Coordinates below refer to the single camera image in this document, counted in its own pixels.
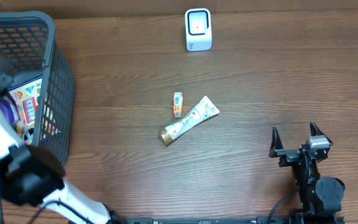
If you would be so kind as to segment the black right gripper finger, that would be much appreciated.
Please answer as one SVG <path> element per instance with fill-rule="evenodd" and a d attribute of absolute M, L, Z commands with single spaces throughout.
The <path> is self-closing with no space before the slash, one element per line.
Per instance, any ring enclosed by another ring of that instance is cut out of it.
<path fill-rule="evenodd" d="M 314 121 L 310 123 L 310 132 L 312 136 L 325 136 L 325 138 L 328 140 L 329 145 L 332 146 L 333 142 L 330 140 L 316 125 Z"/>
<path fill-rule="evenodd" d="M 270 150 L 268 156 L 270 158 L 279 157 L 283 154 L 284 148 L 277 130 L 277 127 L 272 128 L 272 142 L 270 145 Z"/>

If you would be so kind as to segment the white tube gold cap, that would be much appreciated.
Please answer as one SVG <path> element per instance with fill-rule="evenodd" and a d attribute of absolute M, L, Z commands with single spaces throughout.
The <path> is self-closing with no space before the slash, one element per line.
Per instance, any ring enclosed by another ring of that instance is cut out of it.
<path fill-rule="evenodd" d="M 168 146 L 191 128 L 217 116 L 219 113 L 220 110 L 213 102 L 207 96 L 204 96 L 183 119 L 160 130 L 158 137 L 165 146 Z"/>

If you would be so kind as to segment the small orange box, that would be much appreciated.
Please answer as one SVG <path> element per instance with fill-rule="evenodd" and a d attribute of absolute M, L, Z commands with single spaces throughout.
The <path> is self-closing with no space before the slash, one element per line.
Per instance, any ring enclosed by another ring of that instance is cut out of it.
<path fill-rule="evenodd" d="M 173 95 L 173 117 L 175 119 L 181 118 L 183 113 L 183 93 L 175 92 Z"/>

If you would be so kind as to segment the yellow snack bag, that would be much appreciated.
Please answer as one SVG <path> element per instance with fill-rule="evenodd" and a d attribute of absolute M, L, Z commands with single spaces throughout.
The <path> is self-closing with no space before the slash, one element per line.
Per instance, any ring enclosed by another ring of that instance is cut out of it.
<path fill-rule="evenodd" d="M 31 144 L 35 133 L 35 117 L 42 87 L 42 76 L 27 80 L 8 89 L 16 105 L 17 117 L 13 127 L 26 144 Z"/>

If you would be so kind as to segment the purple red Carefree pack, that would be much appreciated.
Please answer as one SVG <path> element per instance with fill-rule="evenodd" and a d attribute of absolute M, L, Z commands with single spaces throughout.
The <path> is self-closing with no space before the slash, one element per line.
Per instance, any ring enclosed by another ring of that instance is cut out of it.
<path fill-rule="evenodd" d="M 9 124 L 14 124 L 20 120 L 16 102 L 10 94 L 6 94 L 1 98 L 0 110 L 8 120 Z"/>

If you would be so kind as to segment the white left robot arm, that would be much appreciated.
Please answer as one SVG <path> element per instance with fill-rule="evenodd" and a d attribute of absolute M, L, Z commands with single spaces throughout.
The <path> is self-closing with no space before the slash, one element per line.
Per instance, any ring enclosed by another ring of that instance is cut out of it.
<path fill-rule="evenodd" d="M 4 92 L 0 88 L 0 104 Z M 0 223 L 2 201 L 52 210 L 69 223 L 154 223 L 151 218 L 121 218 L 71 185 L 60 161 L 47 149 L 27 145 L 0 109 Z"/>

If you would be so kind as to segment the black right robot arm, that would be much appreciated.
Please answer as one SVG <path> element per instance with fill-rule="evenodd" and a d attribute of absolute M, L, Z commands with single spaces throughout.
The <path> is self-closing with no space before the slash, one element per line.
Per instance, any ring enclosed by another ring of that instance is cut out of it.
<path fill-rule="evenodd" d="M 346 189 L 344 182 L 334 177 L 321 177 L 317 164 L 328 158 L 333 145 L 315 124 L 310 123 L 311 136 L 298 149 L 285 150 L 278 130 L 273 127 L 270 157 L 279 158 L 280 167 L 291 167 L 296 190 L 277 204 L 281 205 L 295 194 L 300 197 L 301 207 L 290 211 L 282 223 L 344 224 L 337 216 Z"/>

